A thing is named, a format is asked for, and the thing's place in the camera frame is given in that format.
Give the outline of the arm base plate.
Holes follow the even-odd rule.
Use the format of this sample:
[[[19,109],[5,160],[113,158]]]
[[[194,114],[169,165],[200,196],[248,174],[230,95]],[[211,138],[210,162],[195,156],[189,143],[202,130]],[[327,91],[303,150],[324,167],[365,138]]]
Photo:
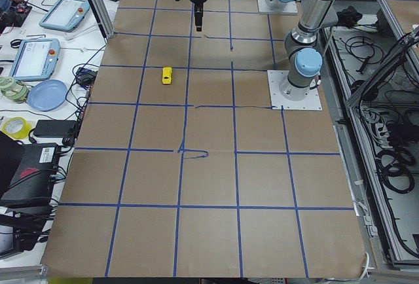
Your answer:
[[[268,70],[271,108],[286,111],[321,111],[321,100],[315,80],[309,87],[296,88],[288,81],[289,71]]]
[[[297,15],[298,9],[295,0],[257,0],[259,13]]]

